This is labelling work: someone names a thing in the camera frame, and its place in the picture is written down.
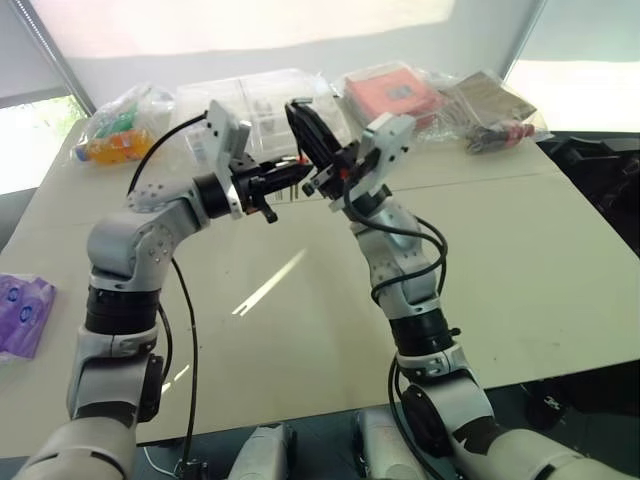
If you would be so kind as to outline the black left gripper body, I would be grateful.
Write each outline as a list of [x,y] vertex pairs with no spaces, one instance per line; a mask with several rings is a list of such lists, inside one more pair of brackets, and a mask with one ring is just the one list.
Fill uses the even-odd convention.
[[257,162],[250,155],[242,155],[231,162],[232,182],[245,215],[261,213],[268,223],[278,220],[277,214],[265,199],[268,194],[267,175],[275,167],[274,161]]

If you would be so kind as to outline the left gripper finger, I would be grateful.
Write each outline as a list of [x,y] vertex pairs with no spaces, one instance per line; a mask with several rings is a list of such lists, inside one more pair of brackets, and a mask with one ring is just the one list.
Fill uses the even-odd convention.
[[261,191],[264,195],[269,195],[289,187],[297,185],[302,180],[301,177],[284,176],[284,177],[269,177],[262,178]]
[[308,175],[308,165],[297,161],[266,161],[259,166],[268,182],[300,182]]

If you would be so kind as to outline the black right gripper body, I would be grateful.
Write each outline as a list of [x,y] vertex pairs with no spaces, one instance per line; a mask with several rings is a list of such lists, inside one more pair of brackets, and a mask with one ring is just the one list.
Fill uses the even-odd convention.
[[327,183],[325,187],[319,191],[324,198],[330,200],[337,200],[342,197],[346,180],[359,170],[357,162],[354,166],[334,166],[332,164],[332,156],[335,152],[329,155],[327,165],[320,170],[322,171],[327,167],[332,167],[334,170],[332,181]]

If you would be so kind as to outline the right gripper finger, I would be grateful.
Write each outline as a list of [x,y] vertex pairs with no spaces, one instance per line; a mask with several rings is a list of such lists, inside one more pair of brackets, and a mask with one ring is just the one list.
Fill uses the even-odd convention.
[[309,181],[302,185],[302,191],[306,196],[312,196],[316,191],[320,191],[325,185],[332,181],[334,170],[327,167],[322,171],[318,171]]
[[354,166],[357,162],[359,148],[359,142],[350,142],[333,154],[332,164],[334,166]]

